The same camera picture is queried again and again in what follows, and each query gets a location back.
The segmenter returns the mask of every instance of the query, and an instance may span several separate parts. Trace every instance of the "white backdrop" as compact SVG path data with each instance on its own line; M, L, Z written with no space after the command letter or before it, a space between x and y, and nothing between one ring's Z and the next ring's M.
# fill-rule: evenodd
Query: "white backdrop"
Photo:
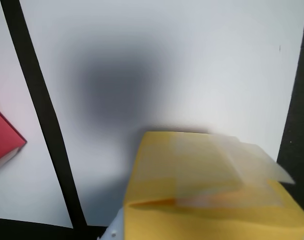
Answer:
M27 144L0 168L0 219L72 227L0 5L0 111Z
M304 0L21 0L87 223L121 207L145 130L222 133L277 159Z

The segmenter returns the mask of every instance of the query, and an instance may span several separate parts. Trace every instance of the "clear plastic sheet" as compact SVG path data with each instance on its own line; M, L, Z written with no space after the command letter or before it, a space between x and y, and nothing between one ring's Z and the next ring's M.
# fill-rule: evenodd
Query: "clear plastic sheet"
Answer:
M200 208L279 206L269 181L294 183L260 147L229 136L155 132L142 142L137 161L133 180L148 186L138 201L175 200L177 206Z

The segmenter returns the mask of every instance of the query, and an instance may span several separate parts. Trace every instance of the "black stripe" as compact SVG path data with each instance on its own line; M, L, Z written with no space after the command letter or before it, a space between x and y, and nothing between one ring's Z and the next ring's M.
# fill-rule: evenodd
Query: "black stripe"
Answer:
M75 188L61 129L38 64L19 0L1 0L0 2L72 225L75 229L85 229L87 225Z
M304 210L304 37L277 162L295 179L284 186Z

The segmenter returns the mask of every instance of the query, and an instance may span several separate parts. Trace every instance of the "black surface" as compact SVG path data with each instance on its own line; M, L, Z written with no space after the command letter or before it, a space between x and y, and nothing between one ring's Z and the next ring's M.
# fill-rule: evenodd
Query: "black surface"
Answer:
M1 0L4 16L74 229L87 227L61 129L28 33L19 0Z
M296 181L287 191L304 209L304 37L290 109L277 162Z
M0 219L0 240L96 240L105 232L104 227L91 226L76 230L34 222Z

